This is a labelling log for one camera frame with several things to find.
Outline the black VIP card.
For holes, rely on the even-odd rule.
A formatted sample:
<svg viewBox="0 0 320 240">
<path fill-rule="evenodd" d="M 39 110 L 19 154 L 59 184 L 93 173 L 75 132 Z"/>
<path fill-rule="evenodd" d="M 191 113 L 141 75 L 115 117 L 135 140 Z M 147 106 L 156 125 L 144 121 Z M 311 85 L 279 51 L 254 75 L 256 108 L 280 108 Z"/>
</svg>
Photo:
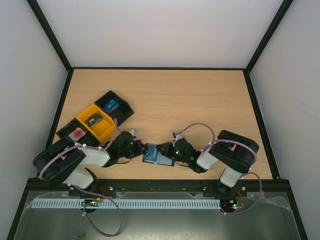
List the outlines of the black VIP card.
<svg viewBox="0 0 320 240">
<path fill-rule="evenodd" d="M 100 122 L 103 119 L 103 117 L 98 114 L 94 113 L 92 114 L 88 119 L 84 121 L 85 125 L 87 125 L 89 128 L 94 127 L 98 122 Z"/>
</svg>

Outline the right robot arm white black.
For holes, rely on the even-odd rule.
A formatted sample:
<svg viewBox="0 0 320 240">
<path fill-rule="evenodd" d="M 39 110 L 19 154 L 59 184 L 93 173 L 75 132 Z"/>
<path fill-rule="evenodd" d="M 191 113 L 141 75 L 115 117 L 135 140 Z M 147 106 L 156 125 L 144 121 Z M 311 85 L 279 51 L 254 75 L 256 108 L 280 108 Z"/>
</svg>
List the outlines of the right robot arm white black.
<svg viewBox="0 0 320 240">
<path fill-rule="evenodd" d="M 237 181 L 248 174 L 250 167 L 257 161 L 260 147 L 250 138 L 221 130 L 217 139 L 203 150 L 196 150 L 184 137 L 173 143 L 158 144 L 156 149 L 164 157 L 187 164 L 198 174 L 222 162 L 226 167 L 218 180 L 217 189 L 222 195 L 229 196 L 235 191 Z"/>
</svg>

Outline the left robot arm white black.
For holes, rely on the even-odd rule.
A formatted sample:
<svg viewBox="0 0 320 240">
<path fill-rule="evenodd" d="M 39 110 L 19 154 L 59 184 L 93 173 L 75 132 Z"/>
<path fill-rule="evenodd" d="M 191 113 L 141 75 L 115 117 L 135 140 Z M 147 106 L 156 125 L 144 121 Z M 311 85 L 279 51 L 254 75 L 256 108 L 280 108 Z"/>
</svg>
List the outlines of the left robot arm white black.
<svg viewBox="0 0 320 240">
<path fill-rule="evenodd" d="M 39 173 L 38 177 L 49 187 L 66 184 L 86 189 L 96 177 L 82 165 L 108 168 L 119 159 L 131 160 L 148 153 L 148 145 L 136 139 L 133 133 L 122 131 L 113 135 L 104 146 L 89 146 L 75 142 L 69 136 L 62 137 L 39 153 L 32 164 Z"/>
</svg>

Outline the blue leather card holder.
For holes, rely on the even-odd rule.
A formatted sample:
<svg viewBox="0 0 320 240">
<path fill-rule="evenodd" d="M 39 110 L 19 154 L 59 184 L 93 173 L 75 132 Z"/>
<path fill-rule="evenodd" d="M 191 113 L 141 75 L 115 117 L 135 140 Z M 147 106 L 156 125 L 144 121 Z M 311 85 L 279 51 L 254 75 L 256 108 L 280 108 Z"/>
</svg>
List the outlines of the blue leather card holder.
<svg viewBox="0 0 320 240">
<path fill-rule="evenodd" d="M 157 145 L 152 143 L 147 143 L 147 151 L 142 157 L 143 163 L 163 165 L 173 167 L 175 165 L 174 161 L 166 156 L 163 156 L 158 150 Z"/>
</svg>

